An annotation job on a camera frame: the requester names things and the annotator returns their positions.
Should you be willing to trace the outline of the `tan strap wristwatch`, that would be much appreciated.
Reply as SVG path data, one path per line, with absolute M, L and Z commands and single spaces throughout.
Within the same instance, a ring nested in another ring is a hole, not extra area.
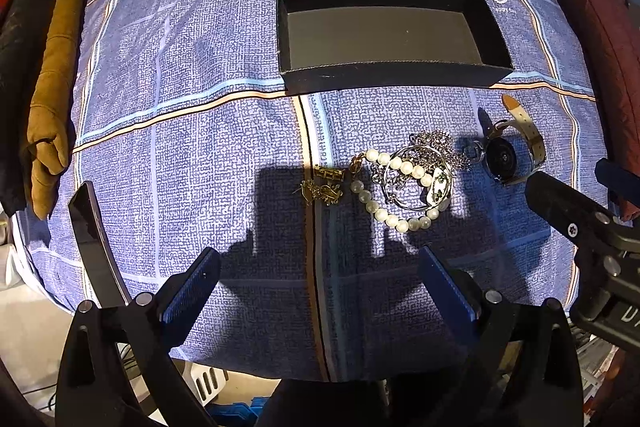
M 491 120 L 480 109 L 482 126 L 480 160 L 492 179 L 503 186 L 525 182 L 546 162 L 546 144 L 541 131 L 524 105 L 514 96 L 501 95 L 506 118 Z

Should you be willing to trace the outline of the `silver bangle with white charm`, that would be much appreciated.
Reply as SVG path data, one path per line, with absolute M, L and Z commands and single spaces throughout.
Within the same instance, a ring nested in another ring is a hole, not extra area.
M 380 185 L 385 202 L 403 210 L 442 210 L 452 195 L 452 167 L 431 145 L 409 145 L 390 154 Z

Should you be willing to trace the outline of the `gold flower earring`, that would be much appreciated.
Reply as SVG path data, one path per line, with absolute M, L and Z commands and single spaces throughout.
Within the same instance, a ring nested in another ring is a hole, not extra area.
M 335 167 L 314 166 L 314 174 L 329 183 L 343 183 L 345 170 Z
M 312 180 L 303 181 L 300 184 L 299 192 L 308 205 L 314 202 L 322 202 L 323 205 L 337 205 L 343 197 L 343 191 L 338 184 L 318 185 Z

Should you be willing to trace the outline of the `black jewelry box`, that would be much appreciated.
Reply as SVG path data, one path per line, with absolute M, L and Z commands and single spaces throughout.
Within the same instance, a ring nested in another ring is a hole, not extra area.
M 514 71 L 486 0 L 278 0 L 277 37 L 289 95 L 484 89 Z

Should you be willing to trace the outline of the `blue plaid bed sheet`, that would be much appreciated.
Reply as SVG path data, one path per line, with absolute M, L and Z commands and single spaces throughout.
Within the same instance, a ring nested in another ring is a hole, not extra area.
M 605 202 L 605 153 L 582 48 L 556 0 L 484 0 L 514 69 L 494 89 L 384 87 L 285 93 L 277 0 L 88 0 L 72 123 L 77 133 L 46 220 L 15 218 L 18 250 L 56 305 L 93 294 L 68 202 L 90 181 L 134 294 L 156 291 L 206 247 L 221 280 L 177 355 L 265 377 L 347 381 L 422 371 L 456 355 L 422 285 L 428 246 L 506 298 L 569 305 L 574 247 L 483 167 L 457 174 L 449 207 L 400 233 L 346 193 L 308 205 L 316 166 L 392 153 L 442 130 L 462 145 L 477 114 L 506 118 L 512 95 L 544 143 L 544 170 Z

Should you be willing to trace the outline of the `dark red pillow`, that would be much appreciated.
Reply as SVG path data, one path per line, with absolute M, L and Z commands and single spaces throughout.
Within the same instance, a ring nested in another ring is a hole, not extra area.
M 558 0 L 574 30 L 604 119 L 610 161 L 639 173 L 639 28 L 627 0 Z

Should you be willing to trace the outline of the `mustard brown pillow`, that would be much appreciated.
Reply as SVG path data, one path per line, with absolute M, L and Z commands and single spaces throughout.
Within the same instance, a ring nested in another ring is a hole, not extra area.
M 56 0 L 26 129 L 29 202 L 46 219 L 58 199 L 58 178 L 70 165 L 70 102 L 85 0 Z

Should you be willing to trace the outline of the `black quilted pillow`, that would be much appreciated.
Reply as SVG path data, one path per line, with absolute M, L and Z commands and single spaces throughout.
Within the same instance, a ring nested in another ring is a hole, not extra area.
M 1 207 L 26 207 L 20 144 L 56 0 L 14 0 L 1 26 Z

